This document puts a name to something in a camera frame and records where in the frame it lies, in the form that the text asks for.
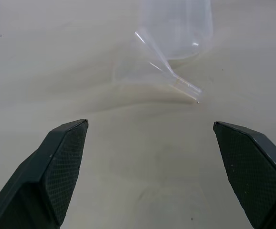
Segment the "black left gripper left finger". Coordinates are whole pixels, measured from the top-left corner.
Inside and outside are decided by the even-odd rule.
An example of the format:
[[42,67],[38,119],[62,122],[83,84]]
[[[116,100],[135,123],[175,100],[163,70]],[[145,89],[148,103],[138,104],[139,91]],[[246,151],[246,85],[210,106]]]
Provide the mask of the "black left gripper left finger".
[[14,171],[0,191],[0,229],[58,229],[78,180],[88,120],[62,124]]

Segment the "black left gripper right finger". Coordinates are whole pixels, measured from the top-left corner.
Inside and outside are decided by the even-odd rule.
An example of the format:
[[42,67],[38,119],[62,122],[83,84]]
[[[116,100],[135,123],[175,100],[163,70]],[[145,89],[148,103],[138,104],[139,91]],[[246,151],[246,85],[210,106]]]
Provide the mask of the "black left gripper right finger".
[[276,229],[276,145],[264,134],[215,122],[228,181],[255,229]]

